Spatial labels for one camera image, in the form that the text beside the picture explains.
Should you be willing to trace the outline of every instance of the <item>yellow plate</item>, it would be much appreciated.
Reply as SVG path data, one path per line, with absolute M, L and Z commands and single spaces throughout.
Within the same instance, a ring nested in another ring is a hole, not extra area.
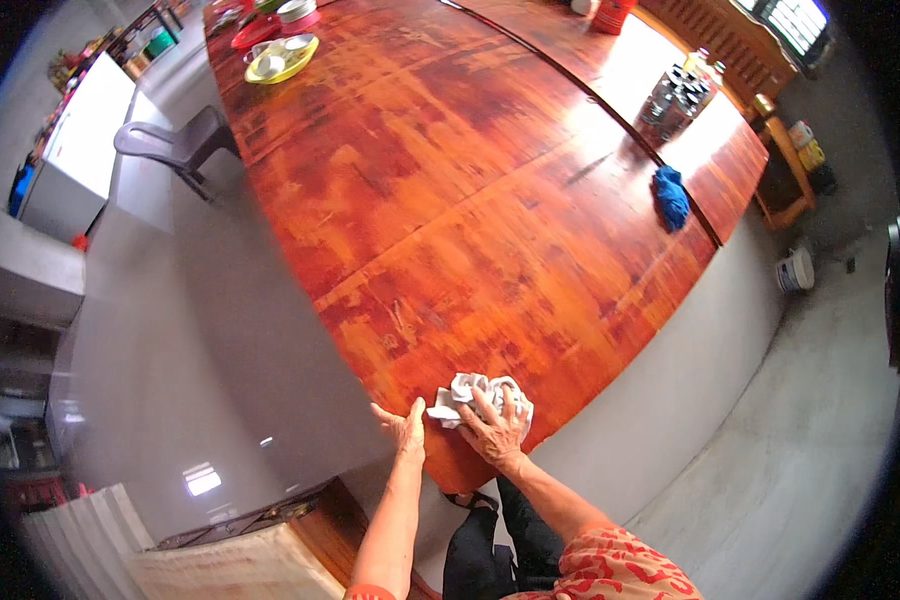
M 280 71 L 273 77 L 263 78 L 256 74 L 257 65 L 260 63 L 260 59 L 264 58 L 267 54 L 272 54 L 270 49 L 267 48 L 263 52 L 260 53 L 259 56 L 253 59 L 249 66 L 246 67 L 246 71 L 243 73 L 243 78 L 251 84 L 279 84 L 280 82 L 285 82 L 289 78 L 294 77 L 300 71 L 303 70 L 303 67 L 307 66 L 310 63 L 310 59 L 314 57 L 314 53 L 317 52 L 317 46 L 319 46 L 321 41 L 314 37 L 313 41 L 310 44 L 303 48 L 302 50 L 297 50 L 292 54 L 292 58 L 288 61 L 288 66 L 284 70 Z

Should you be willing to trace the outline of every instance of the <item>green container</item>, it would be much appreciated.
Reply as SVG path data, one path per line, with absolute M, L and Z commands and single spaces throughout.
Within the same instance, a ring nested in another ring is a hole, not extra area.
M 286 3 L 287 0 L 254 0 L 253 8 L 264 15 L 268 15 Z
M 170 34 L 167 32 L 167 30 L 163 29 L 162 27 L 159 29 L 158 33 L 156 30 L 154 30 L 154 33 L 156 35 L 154 35 L 150 39 L 150 42 L 146 44 L 146 47 L 144 49 L 146 50 L 146 54 L 149 54 L 152 58 L 155 59 L 163 54 L 164 50 L 170 48 L 174 44 L 174 39 L 170 37 Z

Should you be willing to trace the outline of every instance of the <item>white bucket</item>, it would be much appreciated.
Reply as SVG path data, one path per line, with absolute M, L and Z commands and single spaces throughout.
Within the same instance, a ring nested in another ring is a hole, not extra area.
M 813 261 L 807 248 L 800 246 L 776 263 L 776 282 L 784 292 L 809 290 L 813 287 Z

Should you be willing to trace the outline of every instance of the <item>black pants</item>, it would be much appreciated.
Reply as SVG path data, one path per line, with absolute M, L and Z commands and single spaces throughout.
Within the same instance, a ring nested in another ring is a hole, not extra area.
M 560 577 L 558 562 L 564 542 L 551 529 L 530 501 L 509 479 L 497 477 L 506 531 L 516 549 L 516 569 L 510 575 L 510 555 L 493 553 L 495 510 L 470 510 L 456 529 L 443 566 L 444 600 L 498 600 L 517 592 L 550 592 Z

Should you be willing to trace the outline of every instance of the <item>gray plastic chair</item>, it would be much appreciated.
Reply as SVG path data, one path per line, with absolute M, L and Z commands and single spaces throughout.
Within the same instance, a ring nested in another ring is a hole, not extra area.
M 135 137 L 133 132 L 163 140 L 169 144 L 169 149 L 164 150 Z M 204 106 L 180 131 L 168 131 L 162 126 L 141 121 L 127 123 L 114 136 L 113 147 L 122 155 L 162 162 L 203 198 L 204 202 L 210 204 L 213 204 L 213 197 L 204 189 L 204 176 L 197 169 L 221 148 L 240 159 L 240 150 L 237 149 L 237 142 L 233 139 L 233 131 L 230 130 L 227 119 L 213 106 Z

